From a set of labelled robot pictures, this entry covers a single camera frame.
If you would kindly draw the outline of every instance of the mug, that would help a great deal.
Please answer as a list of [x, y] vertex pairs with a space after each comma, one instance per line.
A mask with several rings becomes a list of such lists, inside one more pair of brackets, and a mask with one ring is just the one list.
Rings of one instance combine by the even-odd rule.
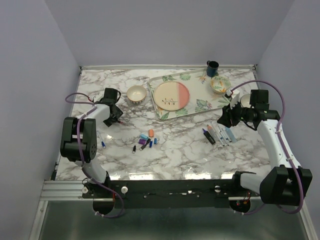
[[208, 66], [206, 68], [206, 74], [212, 78], [218, 71], [219, 63], [216, 61], [207, 61], [206, 65]]

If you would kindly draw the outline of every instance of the black marker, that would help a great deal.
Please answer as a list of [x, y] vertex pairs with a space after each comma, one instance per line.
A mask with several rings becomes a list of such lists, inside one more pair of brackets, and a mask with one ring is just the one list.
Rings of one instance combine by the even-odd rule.
[[146, 141], [146, 143], [145, 143], [143, 146], [140, 147], [140, 151], [142, 151], [143, 149], [145, 149], [146, 146], [150, 143], [150, 141], [151, 141], [151, 139], [148, 138], [148, 140]]
[[213, 145], [216, 143], [216, 141], [214, 140], [214, 138], [210, 135], [210, 133], [208, 131], [206, 131], [205, 129], [203, 129], [203, 134], [205, 135], [206, 139], [209, 140], [209, 142]]

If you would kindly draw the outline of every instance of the ceramic bowl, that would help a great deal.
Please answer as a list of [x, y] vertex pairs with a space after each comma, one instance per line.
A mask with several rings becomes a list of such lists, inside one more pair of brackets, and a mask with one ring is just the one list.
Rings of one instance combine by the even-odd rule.
[[142, 103], [147, 96], [147, 90], [141, 85], [134, 85], [126, 91], [126, 96], [133, 104]]
[[225, 76], [214, 76], [211, 78], [210, 85], [213, 91], [217, 94], [224, 94], [227, 89], [231, 87], [229, 78]]
[[240, 102], [241, 102], [241, 106], [242, 106], [243, 108], [251, 108], [251, 105], [250, 105], [250, 96], [251, 96], [251, 94], [246, 94], [246, 95], [243, 95], [243, 96], [241, 97]]

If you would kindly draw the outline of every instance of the black mounting bar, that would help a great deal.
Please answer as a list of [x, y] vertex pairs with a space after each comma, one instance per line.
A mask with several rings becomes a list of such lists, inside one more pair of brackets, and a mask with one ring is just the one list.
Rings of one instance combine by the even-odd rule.
[[[140, 208], [229, 208], [229, 197], [248, 197], [249, 190], [237, 179], [197, 179], [197, 180], [112, 180], [107, 179], [105, 186], [119, 193], [126, 209]], [[121, 202], [111, 192], [102, 187], [85, 183], [88, 193], [84, 199], [113, 198], [114, 207], [121, 208]], [[128, 192], [123, 194], [121, 189], [126, 187]], [[108, 213], [110, 201], [94, 201], [93, 208], [100, 213]]]

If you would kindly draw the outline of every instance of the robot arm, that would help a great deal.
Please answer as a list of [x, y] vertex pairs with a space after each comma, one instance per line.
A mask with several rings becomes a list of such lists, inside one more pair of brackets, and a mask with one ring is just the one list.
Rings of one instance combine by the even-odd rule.
[[282, 124], [278, 128], [280, 116], [277, 111], [269, 110], [269, 92], [267, 90], [252, 90], [251, 108], [241, 106], [239, 91], [234, 91], [233, 94], [227, 92], [226, 97], [230, 98], [231, 95], [230, 104], [222, 109], [223, 114], [217, 122], [226, 127], [236, 126], [240, 121], [248, 127], [250, 127], [248, 123], [253, 123], [251, 128], [260, 134], [272, 169], [265, 178], [255, 173], [238, 172], [240, 186], [258, 193], [265, 204], [298, 206], [300, 202], [299, 184], [285, 150], [297, 168], [303, 187], [303, 197], [306, 196], [312, 174], [309, 169], [302, 168], [296, 160], [282, 131]]
[[[106, 88], [104, 96], [95, 102], [92, 108], [77, 117], [66, 117], [63, 121], [60, 152], [63, 157], [82, 167], [84, 171], [97, 182], [103, 184], [108, 180], [108, 173], [96, 159], [97, 129], [96, 126], [104, 123], [108, 127], [116, 123], [123, 112], [116, 106], [119, 91]], [[80, 139], [84, 163], [81, 160], [78, 145], [77, 124], [80, 123]]]

